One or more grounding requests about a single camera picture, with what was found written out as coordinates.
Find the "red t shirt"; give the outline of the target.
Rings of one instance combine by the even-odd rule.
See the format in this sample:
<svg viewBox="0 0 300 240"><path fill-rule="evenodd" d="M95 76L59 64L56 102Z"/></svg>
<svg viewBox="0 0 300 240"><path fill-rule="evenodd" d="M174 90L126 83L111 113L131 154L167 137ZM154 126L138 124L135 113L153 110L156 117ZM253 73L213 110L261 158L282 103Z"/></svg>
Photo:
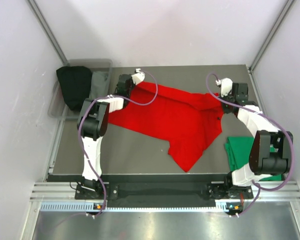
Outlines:
<svg viewBox="0 0 300 240"><path fill-rule="evenodd" d="M130 98L134 103L110 113L109 123L168 141L168 154L184 172L222 133L222 105L208 93L142 82Z"/></svg>

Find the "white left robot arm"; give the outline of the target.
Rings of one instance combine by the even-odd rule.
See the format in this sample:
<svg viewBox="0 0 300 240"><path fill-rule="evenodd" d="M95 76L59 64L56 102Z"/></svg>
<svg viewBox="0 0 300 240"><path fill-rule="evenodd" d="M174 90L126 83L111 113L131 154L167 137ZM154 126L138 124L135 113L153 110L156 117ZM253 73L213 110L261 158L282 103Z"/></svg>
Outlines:
<svg viewBox="0 0 300 240"><path fill-rule="evenodd" d="M99 198L104 191L99 180L102 175L101 143L108 128L109 114L124 109L129 104L133 88L144 79L142 71L122 74L113 95L87 98L83 102L77 122L78 139L84 157L82 179L79 182L92 198Z"/></svg>

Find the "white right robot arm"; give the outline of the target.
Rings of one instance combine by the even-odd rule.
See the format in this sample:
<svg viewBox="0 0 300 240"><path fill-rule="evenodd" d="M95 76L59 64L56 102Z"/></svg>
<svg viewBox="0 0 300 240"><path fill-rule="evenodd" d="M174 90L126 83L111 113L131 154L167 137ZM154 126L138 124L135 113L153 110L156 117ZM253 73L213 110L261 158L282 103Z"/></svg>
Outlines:
<svg viewBox="0 0 300 240"><path fill-rule="evenodd" d="M234 83L229 78L216 80L223 111L232 113L252 134L254 140L248 151L248 162L231 171L223 192L235 198L243 189L271 176L289 173L292 166L293 135L267 119L257 103L249 100L246 83Z"/></svg>

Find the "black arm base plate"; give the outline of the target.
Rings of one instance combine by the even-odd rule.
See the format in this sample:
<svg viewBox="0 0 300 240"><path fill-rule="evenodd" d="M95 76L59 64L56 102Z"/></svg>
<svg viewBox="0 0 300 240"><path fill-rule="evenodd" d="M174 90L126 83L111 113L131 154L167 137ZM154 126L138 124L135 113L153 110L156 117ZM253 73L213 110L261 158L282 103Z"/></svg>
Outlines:
<svg viewBox="0 0 300 240"><path fill-rule="evenodd" d="M105 174L108 200L125 197L192 197L203 200L253 198L250 186L235 186L229 174Z"/></svg>

